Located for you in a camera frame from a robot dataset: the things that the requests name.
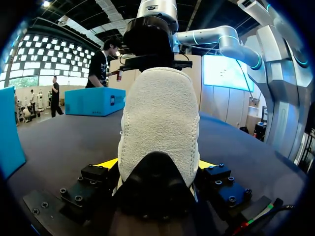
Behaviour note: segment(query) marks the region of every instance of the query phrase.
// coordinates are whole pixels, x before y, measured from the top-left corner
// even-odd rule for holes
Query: table surface
[[[27,162],[9,180],[16,199],[32,190],[46,189],[59,195],[59,189],[72,186],[86,165],[117,157],[122,111],[107,117],[57,116],[19,132]],[[252,199],[262,195],[284,204],[295,204],[305,185],[305,174],[288,159],[254,137],[206,114],[200,114],[198,139],[201,160],[224,163],[232,176],[253,191]],[[287,216],[281,212],[268,224],[270,234]],[[165,225],[142,222],[120,213],[115,215],[112,235],[194,235],[191,219]],[[218,232],[226,224],[215,212]]]

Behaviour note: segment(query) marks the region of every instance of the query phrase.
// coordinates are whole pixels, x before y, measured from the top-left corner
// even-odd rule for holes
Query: floor
[[[50,109],[46,109],[45,111],[40,113],[40,117],[36,117],[34,119],[32,119],[32,121],[24,123],[23,121],[20,122],[20,125],[17,127],[18,131],[21,129],[26,129],[28,127],[32,127],[42,121],[51,119],[51,110]]]

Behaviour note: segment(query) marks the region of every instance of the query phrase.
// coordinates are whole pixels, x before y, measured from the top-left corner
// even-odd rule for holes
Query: display screen
[[[248,77],[247,65],[238,62],[244,71],[250,91],[253,92],[254,82]],[[236,60],[224,56],[203,57],[203,84],[248,91],[243,72]]]

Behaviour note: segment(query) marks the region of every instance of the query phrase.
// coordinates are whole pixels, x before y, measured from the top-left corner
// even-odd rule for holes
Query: blue box
[[[67,115],[104,117],[125,107],[126,91],[115,88],[84,88],[64,93]]]

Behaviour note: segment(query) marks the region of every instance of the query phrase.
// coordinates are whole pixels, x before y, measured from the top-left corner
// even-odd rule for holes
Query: yellow pad
[[[102,167],[110,169],[116,164],[117,161],[118,161],[118,158],[115,158],[113,160],[106,161],[104,163],[100,163],[100,164],[95,165],[95,166],[102,166]],[[216,166],[216,165],[208,163],[208,162],[205,162],[205,161],[202,161],[202,160],[199,161],[199,167],[201,169],[208,168],[209,166]]]

